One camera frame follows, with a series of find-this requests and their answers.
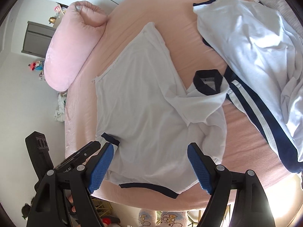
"blue gripper pad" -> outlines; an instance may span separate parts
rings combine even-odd
[[[114,157],[114,146],[110,144],[107,149],[105,150],[103,156],[95,166],[92,174],[91,174],[91,181],[88,187],[89,192],[92,194],[96,189],[99,189],[102,180],[109,168]]]
[[[206,192],[211,195],[214,188],[212,186],[210,173],[191,144],[187,147],[187,157],[199,180],[201,188],[206,190]]]

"mattress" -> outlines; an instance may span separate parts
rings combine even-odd
[[[66,103],[66,157],[95,140],[97,97],[92,80],[100,76],[148,22],[154,22],[170,51],[172,62],[186,88],[197,70],[218,69],[225,61],[202,42],[193,3],[207,0],[126,0],[109,15],[106,30],[69,88]],[[228,100],[223,104],[227,142],[222,164],[230,171],[256,172],[266,189],[289,175],[277,155],[245,114]],[[210,198],[199,184],[176,199],[145,188],[121,189],[103,181],[93,196],[124,205],[162,211],[205,208]],[[231,191],[230,202],[235,191]]]

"silver bolt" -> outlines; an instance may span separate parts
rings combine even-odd
[[[217,165],[217,170],[218,171],[224,171],[225,167],[222,165]]]
[[[47,173],[46,173],[48,176],[51,176],[54,174],[54,170],[49,170]]]
[[[247,174],[250,175],[250,176],[254,176],[255,175],[254,171],[252,171],[252,170],[248,170]]]
[[[77,166],[77,171],[83,171],[85,169],[84,165]]]

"pink pillow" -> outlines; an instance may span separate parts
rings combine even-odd
[[[102,37],[107,15],[87,1],[66,10],[46,53],[45,80],[53,89],[66,91]]]

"sock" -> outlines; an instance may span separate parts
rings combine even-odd
[[[160,227],[187,227],[187,222],[186,211],[163,211]]]
[[[152,210],[141,209],[139,212],[139,227],[148,226],[156,227],[157,212]]]

